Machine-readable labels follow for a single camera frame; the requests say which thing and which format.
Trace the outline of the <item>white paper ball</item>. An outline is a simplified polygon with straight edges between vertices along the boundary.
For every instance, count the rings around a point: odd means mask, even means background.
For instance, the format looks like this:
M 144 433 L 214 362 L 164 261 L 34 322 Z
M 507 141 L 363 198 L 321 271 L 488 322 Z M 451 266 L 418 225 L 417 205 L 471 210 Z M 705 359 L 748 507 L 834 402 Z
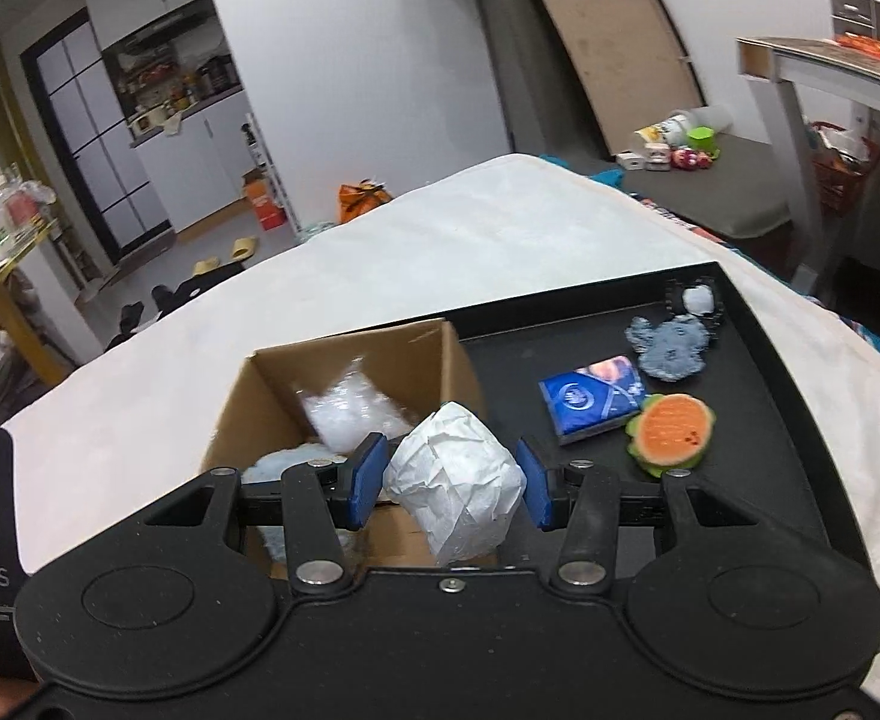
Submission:
M 482 419 L 448 401 L 401 440 L 383 488 L 419 525 L 435 562 L 448 566 L 503 543 L 526 475 Z

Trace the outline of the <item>grey fluffy plush toy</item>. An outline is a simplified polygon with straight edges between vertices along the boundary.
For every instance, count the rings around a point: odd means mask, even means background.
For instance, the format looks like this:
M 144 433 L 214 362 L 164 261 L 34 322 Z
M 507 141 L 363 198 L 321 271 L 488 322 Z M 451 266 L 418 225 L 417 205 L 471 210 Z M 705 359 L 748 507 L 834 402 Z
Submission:
M 245 486 L 275 483 L 293 466 L 326 466 L 332 465 L 332 463 L 344 463 L 344 461 L 346 461 L 346 457 L 334 454 L 326 445 L 307 442 L 307 444 L 298 445 L 295 449 L 277 450 L 277 452 L 262 455 L 254 465 L 241 473 L 241 483 Z M 285 550 L 284 527 L 282 525 L 259 525 L 257 530 L 259 530 L 264 548 L 268 551 L 272 561 L 277 564 L 285 564 L 287 550 Z

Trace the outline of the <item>blue tissue pack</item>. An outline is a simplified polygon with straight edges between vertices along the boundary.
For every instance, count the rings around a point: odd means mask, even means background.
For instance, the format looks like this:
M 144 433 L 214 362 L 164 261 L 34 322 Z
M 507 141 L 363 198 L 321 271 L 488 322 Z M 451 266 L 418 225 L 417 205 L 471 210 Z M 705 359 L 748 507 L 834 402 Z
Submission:
M 539 382 L 558 444 L 625 426 L 648 398 L 645 383 L 625 356 L 614 356 Z

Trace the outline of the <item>burger plush toy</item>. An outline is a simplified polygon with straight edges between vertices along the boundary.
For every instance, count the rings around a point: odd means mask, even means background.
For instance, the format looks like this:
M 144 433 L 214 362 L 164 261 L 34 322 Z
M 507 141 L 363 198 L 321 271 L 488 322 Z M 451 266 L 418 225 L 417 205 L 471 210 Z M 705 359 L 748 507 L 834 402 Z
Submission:
M 625 426 L 627 452 L 648 475 L 692 470 L 707 453 L 716 416 L 687 394 L 650 395 Z

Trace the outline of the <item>grey crochet coaster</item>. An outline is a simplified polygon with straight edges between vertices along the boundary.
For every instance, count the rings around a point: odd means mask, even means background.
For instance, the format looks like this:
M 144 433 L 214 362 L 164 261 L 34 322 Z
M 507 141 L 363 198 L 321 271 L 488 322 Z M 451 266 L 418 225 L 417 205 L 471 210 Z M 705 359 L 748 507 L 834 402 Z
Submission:
M 625 330 L 625 340 L 646 376 L 674 383 L 705 369 L 703 355 L 710 344 L 710 333 L 695 316 L 674 317 L 659 325 L 645 317 L 633 317 Z

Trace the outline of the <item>black lace white pouch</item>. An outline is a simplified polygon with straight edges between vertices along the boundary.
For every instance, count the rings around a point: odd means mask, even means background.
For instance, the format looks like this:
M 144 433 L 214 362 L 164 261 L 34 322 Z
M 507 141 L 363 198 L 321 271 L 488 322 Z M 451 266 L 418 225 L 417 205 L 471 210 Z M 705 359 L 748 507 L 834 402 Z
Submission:
M 695 317 L 712 335 L 725 320 L 725 306 L 713 278 L 669 280 L 666 309 L 671 317 Z

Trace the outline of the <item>clear bag of white beads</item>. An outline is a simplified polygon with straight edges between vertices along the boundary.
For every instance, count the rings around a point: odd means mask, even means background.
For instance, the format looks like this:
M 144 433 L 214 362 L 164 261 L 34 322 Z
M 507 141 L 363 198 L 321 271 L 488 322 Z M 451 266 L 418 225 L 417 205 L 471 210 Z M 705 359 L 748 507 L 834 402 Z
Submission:
M 323 392 L 300 387 L 296 396 L 319 442 L 334 454 L 352 454 L 370 434 L 397 439 L 412 431 L 412 413 L 376 387 L 362 358 L 353 358 Z

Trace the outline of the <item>brown cardboard box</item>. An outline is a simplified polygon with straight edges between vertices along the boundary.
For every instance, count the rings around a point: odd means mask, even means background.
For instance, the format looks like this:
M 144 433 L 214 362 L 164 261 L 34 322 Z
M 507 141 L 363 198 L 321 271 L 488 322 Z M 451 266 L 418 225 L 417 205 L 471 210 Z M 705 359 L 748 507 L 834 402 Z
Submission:
M 204 466 L 341 461 L 369 433 L 394 442 L 454 401 L 487 408 L 453 325 L 430 319 L 257 349 L 239 367 Z

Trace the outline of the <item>black shallow tray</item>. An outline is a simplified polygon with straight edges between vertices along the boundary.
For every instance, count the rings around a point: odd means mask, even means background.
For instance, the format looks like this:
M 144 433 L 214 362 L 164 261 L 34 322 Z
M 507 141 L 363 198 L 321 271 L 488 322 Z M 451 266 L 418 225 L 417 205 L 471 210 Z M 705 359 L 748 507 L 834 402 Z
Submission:
M 821 429 L 773 341 L 716 265 L 448 312 L 488 424 L 527 475 L 508 550 L 572 509 L 584 465 L 625 484 L 705 476 L 809 538 L 869 561 Z

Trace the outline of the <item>yellow slipper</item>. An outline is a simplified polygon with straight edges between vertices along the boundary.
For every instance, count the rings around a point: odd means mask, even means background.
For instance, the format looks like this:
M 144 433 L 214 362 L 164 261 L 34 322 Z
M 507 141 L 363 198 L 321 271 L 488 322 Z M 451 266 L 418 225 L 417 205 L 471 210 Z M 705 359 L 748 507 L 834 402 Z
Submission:
M 210 259 L 199 260 L 199 262 L 194 265 L 193 275 L 195 277 L 200 277 L 200 275 L 205 275 L 205 273 L 211 273 L 211 271 L 217 270 L 220 266 L 220 259 L 218 257 L 211 257 Z
M 246 238 L 238 238 L 233 243 L 232 255 L 230 259 L 234 262 L 246 262 L 259 249 L 259 239 L 256 236 L 246 236 Z

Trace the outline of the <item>orange cardboard box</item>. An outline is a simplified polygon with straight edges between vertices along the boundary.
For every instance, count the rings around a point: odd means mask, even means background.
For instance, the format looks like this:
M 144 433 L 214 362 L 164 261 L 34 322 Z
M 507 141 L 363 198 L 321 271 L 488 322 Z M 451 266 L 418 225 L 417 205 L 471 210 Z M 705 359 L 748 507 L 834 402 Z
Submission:
M 277 227 L 284 226 L 287 215 L 269 188 L 268 179 L 262 176 L 259 169 L 246 172 L 243 176 L 243 192 L 251 208 L 256 215 L 257 221 L 264 231 L 272 231 Z

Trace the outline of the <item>grey bench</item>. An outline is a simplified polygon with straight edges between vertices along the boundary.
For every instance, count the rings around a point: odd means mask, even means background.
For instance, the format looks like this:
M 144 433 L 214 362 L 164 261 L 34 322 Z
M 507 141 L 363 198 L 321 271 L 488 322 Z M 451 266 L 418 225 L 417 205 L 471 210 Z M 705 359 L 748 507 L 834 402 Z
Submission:
M 629 171 L 622 188 L 721 238 L 757 239 L 788 224 L 771 146 L 734 135 L 721 135 L 718 143 L 719 160 L 708 169 Z

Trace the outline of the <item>green small container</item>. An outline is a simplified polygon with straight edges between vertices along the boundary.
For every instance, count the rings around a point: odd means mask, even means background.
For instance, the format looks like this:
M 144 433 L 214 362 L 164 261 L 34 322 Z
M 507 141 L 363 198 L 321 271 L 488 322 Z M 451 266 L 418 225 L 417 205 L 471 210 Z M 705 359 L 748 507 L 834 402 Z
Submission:
M 699 125 L 693 127 L 687 132 L 687 145 L 696 151 L 707 153 L 712 160 L 719 153 L 718 142 L 716 141 L 716 130 L 708 127 L 708 125 Z

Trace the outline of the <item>glass jar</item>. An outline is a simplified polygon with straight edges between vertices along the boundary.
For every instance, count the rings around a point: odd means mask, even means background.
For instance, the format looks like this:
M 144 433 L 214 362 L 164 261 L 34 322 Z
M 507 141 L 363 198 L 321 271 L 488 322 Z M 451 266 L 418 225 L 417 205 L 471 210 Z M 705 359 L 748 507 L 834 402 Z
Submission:
M 0 171 L 0 238 L 23 239 L 53 219 L 56 193 L 38 181 L 25 181 L 10 166 Z

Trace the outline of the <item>red basket under desk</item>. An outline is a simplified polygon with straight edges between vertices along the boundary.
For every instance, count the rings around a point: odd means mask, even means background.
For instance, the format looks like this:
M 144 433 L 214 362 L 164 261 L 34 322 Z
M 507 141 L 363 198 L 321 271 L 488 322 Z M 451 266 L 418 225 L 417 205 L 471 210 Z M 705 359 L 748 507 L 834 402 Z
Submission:
M 832 216 L 846 216 L 866 193 L 880 163 L 880 146 L 830 122 L 810 122 L 807 128 L 814 143 L 812 165 L 821 205 Z

